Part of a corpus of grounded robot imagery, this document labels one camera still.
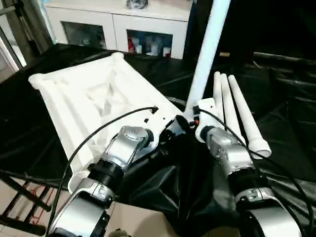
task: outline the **white cabinet drawer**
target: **white cabinet drawer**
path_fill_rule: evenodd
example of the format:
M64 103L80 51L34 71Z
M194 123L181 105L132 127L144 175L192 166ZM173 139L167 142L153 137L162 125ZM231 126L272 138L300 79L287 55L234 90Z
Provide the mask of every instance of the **white cabinet drawer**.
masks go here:
M46 11L59 43L117 49L110 13L54 7Z
M128 52L128 30L172 36L171 57L182 59L187 22L113 14L119 51Z

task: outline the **glass cabinet door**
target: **glass cabinet door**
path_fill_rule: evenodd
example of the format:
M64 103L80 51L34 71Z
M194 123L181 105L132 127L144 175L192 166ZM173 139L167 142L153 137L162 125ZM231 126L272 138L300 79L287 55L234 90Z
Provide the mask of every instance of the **glass cabinet door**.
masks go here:
M145 31L127 31L128 51L151 56L170 57L172 35Z
M102 26L61 22L69 44L106 49Z

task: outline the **metal stand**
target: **metal stand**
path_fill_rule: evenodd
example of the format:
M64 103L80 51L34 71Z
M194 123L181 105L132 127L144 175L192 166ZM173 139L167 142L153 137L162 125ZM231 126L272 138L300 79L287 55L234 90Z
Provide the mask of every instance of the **metal stand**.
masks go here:
M42 201L42 199L48 193L49 187L45 187L42 193L40 194L40 196L37 197L36 195L30 193L26 188L24 188L24 186L28 185L29 183L28 181L26 181L24 185L21 186L19 183L15 182L13 179L8 177L7 175L1 174L1 173L0 173L0 179L4 183L8 184L11 188L17 191L17 194L12 199L10 204L7 206L3 214L0 215L0 224L14 228L14 229L18 229L24 232L35 234L37 236L43 236L46 232L46 227L41 226L41 225L33 225L33 224L30 224L29 222L38 207L43 208L47 212L51 210L51 207ZM15 206L15 204L17 203L21 195L25 196L27 199L29 199L30 201L34 203L32 209L30 210L29 214L27 215L24 221L20 221L20 220L16 220L16 219L12 219L8 217L8 214L13 209L13 207Z

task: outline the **black cable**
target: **black cable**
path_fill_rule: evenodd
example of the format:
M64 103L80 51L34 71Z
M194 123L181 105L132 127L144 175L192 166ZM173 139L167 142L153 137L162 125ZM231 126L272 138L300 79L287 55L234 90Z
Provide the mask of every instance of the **black cable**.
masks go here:
M91 139L91 137L93 137L95 134L97 134L99 131L101 131L102 129L104 129L105 127L109 126L110 124L128 116L128 115L131 115L133 113L136 113L136 112L139 112L139 111L143 111L143 110L152 110L152 113L155 113L158 108L157 107L144 107L144 108L140 108L140 109L136 109L136 110L133 110L131 112L128 112L124 115L121 115L117 118L115 118L114 120L112 121L109 121L107 122L106 124L100 126L98 129L96 129L94 132L92 132L86 139L84 139L80 144L79 146L75 149L75 151L72 153L72 155L70 156L69 160L68 160L68 163L65 167L65 170L64 170L64 173L63 173L63 176L59 182L59 185L58 185L58 189L57 189L57 193L56 193L56 196L55 196L55 199L54 199L54 203L53 203L53 208L52 208L52 211L51 211L51 214L50 214L50 217L49 217L49 222L48 222L48 226L47 226L47 232L46 232L46 237L48 236L48 232L49 232L49 229L51 227L51 224L53 222L53 219L55 217L55 213L56 213L56 208L57 208L57 203L58 203L58 199L59 199L59 196L60 196L60 193L61 193L61 188L62 188L62 185L63 185L63 182L64 182L64 179L66 177L66 173L70 167L70 163L73 161L73 159L75 158L76 154L78 153L78 151L84 146L84 144L87 143L87 141L89 141Z
M291 175L291 173L284 168L283 166L279 165L278 163L276 163L275 161L273 161L272 159L265 157L257 152L251 151L248 149L248 147L246 146L246 144L225 124L223 123L217 116L215 116L214 114L210 113L209 111L206 110L199 110L200 112L206 113L208 115L210 115L211 117L213 117L214 119L216 119L221 125L223 125L234 137L236 137L236 139L239 141L239 143L245 147L245 149L248 151L251 160L255 163L257 160L253 158L252 154L259 156L260 158L267 160L268 162L270 162L271 164L273 164L274 166L276 166L282 173L285 174L285 176L287 176L287 178L294 184L294 186L297 188L297 190L299 191L299 193L302 195L302 199L306 204L306 207L308 209L308 214L309 214L309 229L310 229L310 234L311 236L313 235L314 232L314 211L312 208L312 203L310 201L310 199L306 196L305 192L303 191L302 187L297 183L297 181L295 180L295 178ZM299 222L297 222L297 225L299 226L299 228L302 230L303 228L301 228L301 224Z

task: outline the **white plastic rod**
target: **white plastic rod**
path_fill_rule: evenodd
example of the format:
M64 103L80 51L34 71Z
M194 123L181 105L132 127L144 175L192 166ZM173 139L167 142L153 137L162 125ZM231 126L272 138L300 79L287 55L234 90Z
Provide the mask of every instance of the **white plastic rod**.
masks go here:
M224 122L221 74L219 72L214 73L213 98L215 101L217 117Z
M271 155L271 149L269 147L269 144L262 138L262 135L255 122L255 119L253 118L251 111L247 105L247 102L238 86L236 78L233 75L230 75L228 77L228 80L231 85L234 99L241 117L241 121L249 141L249 149L265 157L269 157Z
M233 98L231 90L229 88L228 80L226 74L221 74L221 84L222 84L222 94L223 94L223 104L225 111L225 122L226 125L243 141L244 137L241 135L239 123L233 103Z
M193 106L197 105L198 100L203 97L230 2L231 0L213 1L186 104L184 115L188 120L193 120Z

